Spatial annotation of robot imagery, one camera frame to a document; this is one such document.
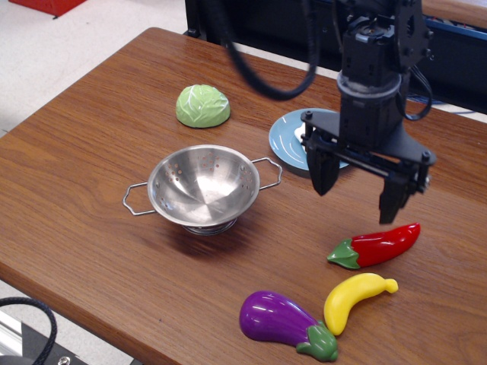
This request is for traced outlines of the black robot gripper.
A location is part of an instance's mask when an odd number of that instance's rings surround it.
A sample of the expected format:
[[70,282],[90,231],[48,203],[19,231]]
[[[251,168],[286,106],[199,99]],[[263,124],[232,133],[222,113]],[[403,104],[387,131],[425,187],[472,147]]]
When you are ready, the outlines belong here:
[[418,121],[430,109],[406,112],[405,92],[415,78],[428,95],[431,86],[419,71],[397,75],[382,87],[366,87],[344,75],[338,77],[339,113],[307,111],[302,145],[314,190],[325,195],[335,185],[344,161],[384,180],[380,194],[380,224],[393,223],[410,194],[424,192],[430,183],[429,168],[436,156],[405,130],[405,120]]

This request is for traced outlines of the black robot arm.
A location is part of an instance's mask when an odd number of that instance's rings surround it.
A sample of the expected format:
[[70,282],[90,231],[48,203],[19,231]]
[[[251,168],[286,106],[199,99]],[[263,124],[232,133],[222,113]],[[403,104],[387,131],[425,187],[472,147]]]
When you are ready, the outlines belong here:
[[340,111],[304,112],[302,144],[314,189],[325,195],[349,163],[384,180],[380,222],[391,224],[409,197],[429,185],[435,154],[413,139],[405,120],[409,83],[430,84],[418,62],[430,54],[432,32],[419,1],[335,1],[332,5],[342,68]]

